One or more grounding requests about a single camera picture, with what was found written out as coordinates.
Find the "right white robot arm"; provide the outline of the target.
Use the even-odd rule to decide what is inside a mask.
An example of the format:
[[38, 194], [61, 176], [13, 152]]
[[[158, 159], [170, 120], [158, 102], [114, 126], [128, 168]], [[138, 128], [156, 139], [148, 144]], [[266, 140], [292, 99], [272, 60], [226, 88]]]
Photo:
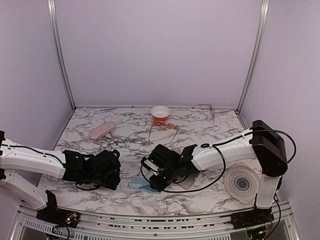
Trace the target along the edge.
[[166, 191], [171, 184], [185, 183], [200, 172], [222, 164], [220, 176], [228, 194], [253, 209], [233, 213], [234, 229], [271, 223], [275, 218], [272, 204], [288, 160], [283, 132], [270, 128], [262, 120], [242, 133], [215, 143], [193, 144], [177, 153], [157, 145], [141, 166], [153, 172], [146, 178], [150, 187]]

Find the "light blue cleaning cloth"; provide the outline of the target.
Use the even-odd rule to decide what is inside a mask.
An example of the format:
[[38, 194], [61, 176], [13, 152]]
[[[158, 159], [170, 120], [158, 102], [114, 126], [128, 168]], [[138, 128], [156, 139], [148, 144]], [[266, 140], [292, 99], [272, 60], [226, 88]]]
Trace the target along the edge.
[[127, 188], [131, 190], [140, 191], [140, 192], [160, 194], [158, 190], [152, 189], [150, 187], [150, 184], [141, 175], [133, 176], [129, 180], [127, 184]]

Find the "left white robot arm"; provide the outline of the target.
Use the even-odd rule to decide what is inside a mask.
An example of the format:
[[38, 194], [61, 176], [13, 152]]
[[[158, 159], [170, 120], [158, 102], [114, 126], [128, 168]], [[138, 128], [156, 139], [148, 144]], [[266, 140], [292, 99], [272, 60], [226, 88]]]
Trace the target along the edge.
[[119, 157], [117, 150], [94, 155], [32, 148], [7, 139], [1, 131], [0, 186], [30, 204], [37, 211], [37, 219], [74, 228], [80, 214], [59, 208], [54, 193], [33, 185], [17, 171], [48, 175], [76, 185], [92, 185], [95, 190], [116, 190], [121, 181]]

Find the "pink hard glasses case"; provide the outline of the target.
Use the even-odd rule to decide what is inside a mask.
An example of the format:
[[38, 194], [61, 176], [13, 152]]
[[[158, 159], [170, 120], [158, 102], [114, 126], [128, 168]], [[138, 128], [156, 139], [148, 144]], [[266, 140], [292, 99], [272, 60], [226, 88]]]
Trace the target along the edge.
[[194, 149], [195, 145], [185, 147], [175, 164], [176, 170], [172, 183], [179, 185], [184, 190], [189, 190], [195, 182], [195, 178], [199, 175], [198, 169], [192, 163]]

